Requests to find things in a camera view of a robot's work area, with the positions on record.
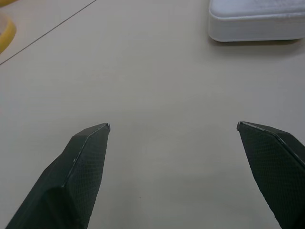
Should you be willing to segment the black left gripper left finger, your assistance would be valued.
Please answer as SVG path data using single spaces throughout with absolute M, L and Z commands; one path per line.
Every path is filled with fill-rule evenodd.
M 110 125 L 75 134 L 5 229 L 87 229 L 102 181 Z

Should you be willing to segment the white plastic container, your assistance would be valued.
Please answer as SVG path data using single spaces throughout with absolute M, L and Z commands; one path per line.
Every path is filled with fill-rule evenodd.
M 208 35 L 218 42 L 305 38 L 305 0 L 210 0 Z

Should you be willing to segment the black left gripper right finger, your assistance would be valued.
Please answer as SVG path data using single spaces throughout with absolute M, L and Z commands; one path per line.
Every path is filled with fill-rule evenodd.
M 282 229 L 305 229 L 305 145 L 292 134 L 237 125 L 253 177 Z

